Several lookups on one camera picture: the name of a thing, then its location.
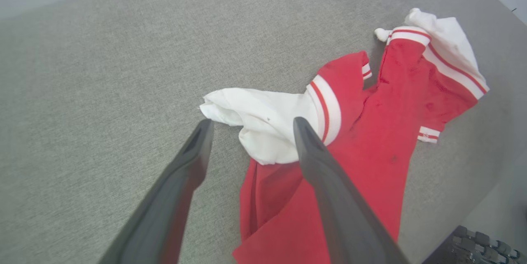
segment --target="ribbed cuff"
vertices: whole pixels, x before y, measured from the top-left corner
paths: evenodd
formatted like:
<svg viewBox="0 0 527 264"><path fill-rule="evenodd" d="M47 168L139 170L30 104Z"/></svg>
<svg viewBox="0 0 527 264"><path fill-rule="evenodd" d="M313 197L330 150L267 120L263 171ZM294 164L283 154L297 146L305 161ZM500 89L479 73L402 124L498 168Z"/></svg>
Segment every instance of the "ribbed cuff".
<svg viewBox="0 0 527 264"><path fill-rule="evenodd" d="M363 66L363 80L366 80L367 78L371 78L371 69L369 68L369 63L366 63Z"/></svg>
<svg viewBox="0 0 527 264"><path fill-rule="evenodd" d="M437 140L439 139L439 134L440 132L437 130L422 126L419 129L419 134L417 135L417 139L425 143L437 144Z"/></svg>
<svg viewBox="0 0 527 264"><path fill-rule="evenodd" d="M430 43L431 37L423 29L416 26L400 26L393 29L388 36L387 45L395 39L412 40L427 46Z"/></svg>
<svg viewBox="0 0 527 264"><path fill-rule="evenodd" d="M307 86L307 91L311 95L317 109L318 135L325 145L329 145L337 138L342 121L337 96L328 82L320 75L317 75L311 81L311 84Z"/></svg>

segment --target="red fabric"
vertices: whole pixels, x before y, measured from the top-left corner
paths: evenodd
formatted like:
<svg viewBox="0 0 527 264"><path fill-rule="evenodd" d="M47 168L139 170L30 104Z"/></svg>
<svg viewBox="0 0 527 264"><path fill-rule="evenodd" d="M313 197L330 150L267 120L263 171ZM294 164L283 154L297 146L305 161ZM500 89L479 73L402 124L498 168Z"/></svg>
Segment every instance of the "red fabric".
<svg viewBox="0 0 527 264"><path fill-rule="evenodd" d="M361 51L333 60L317 73L330 84L339 100L342 121L337 138L350 130L362 112L361 92L364 85L362 67L368 63L368 55L365 51Z"/></svg>
<svg viewBox="0 0 527 264"><path fill-rule="evenodd" d="M446 66L450 67L451 69L459 72L460 74L462 74L463 76L469 78L472 82L474 82L474 84L476 84L476 86L478 86L478 88L480 89L480 91L482 91L483 94L486 94L487 91L486 89L478 82L478 80L476 80L475 78L473 78L468 72L464 71L462 68L460 67L457 67L455 65L452 65L450 63L448 63L448 61L446 61L443 57L441 57L441 55L439 55L439 53L435 50L435 48L430 44L429 45L429 48L430 50L433 52L433 54L442 62L444 63Z"/></svg>
<svg viewBox="0 0 527 264"><path fill-rule="evenodd" d="M408 165L424 121L430 72L420 62L424 49L418 42L393 40L376 86L367 91L350 84L354 77L342 75L340 67L328 67L344 63L332 61L319 72L337 95L343 118L328 150L395 240ZM345 57L348 64L364 65L358 63L360 53ZM239 264L329 263L316 199L298 163L251 161L240 207L242 244L233 252Z"/></svg>
<svg viewBox="0 0 527 264"><path fill-rule="evenodd" d="M421 63L431 69L422 126L443 131L446 123L472 108L478 100L463 85L441 74L428 60L423 59Z"/></svg>

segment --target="red and white striped trim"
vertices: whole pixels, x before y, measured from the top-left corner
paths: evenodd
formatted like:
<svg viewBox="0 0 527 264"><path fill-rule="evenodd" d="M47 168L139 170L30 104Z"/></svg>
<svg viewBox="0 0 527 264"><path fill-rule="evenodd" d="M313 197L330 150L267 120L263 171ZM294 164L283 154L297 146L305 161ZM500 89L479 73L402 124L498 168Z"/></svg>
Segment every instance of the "red and white striped trim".
<svg viewBox="0 0 527 264"><path fill-rule="evenodd" d="M363 66L363 80L371 78L371 69L369 68L369 63Z"/></svg>
<svg viewBox="0 0 527 264"><path fill-rule="evenodd" d="M487 91L489 91L489 87L484 81L482 81L480 78L473 77L463 69L448 63L437 53L431 44L425 49L423 57L435 65L437 71L439 71L441 74L463 85L463 87L470 91L470 93L472 93L476 99L479 100L487 93Z"/></svg>
<svg viewBox="0 0 527 264"><path fill-rule="evenodd" d="M437 130L433 130L428 127L422 126L419 129L419 134L417 135L417 139L425 143L437 144L437 140L439 139L439 134L440 132Z"/></svg>
<svg viewBox="0 0 527 264"><path fill-rule="evenodd" d="M386 45L390 44L390 41L395 39L406 39L421 43L423 46L427 46L430 43L431 37L423 29L416 26L400 26L393 29L392 33L388 35Z"/></svg>
<svg viewBox="0 0 527 264"><path fill-rule="evenodd" d="M329 145L337 138L342 120L337 96L328 82L320 75L311 81L311 84L307 86L307 91L317 109L318 136L325 145Z"/></svg>

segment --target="gray carpet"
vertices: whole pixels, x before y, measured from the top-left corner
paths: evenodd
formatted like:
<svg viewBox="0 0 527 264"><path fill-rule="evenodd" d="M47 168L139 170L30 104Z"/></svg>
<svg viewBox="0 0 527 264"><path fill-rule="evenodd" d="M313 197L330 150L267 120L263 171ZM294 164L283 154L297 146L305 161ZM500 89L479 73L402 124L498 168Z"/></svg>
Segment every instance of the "gray carpet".
<svg viewBox="0 0 527 264"><path fill-rule="evenodd" d="M399 243L430 253L525 148L527 27L497 0L64 0L0 22L0 262L95 263L224 87L302 92L412 7L457 16L491 91L418 144ZM229 264L249 158L216 125L182 264Z"/></svg>

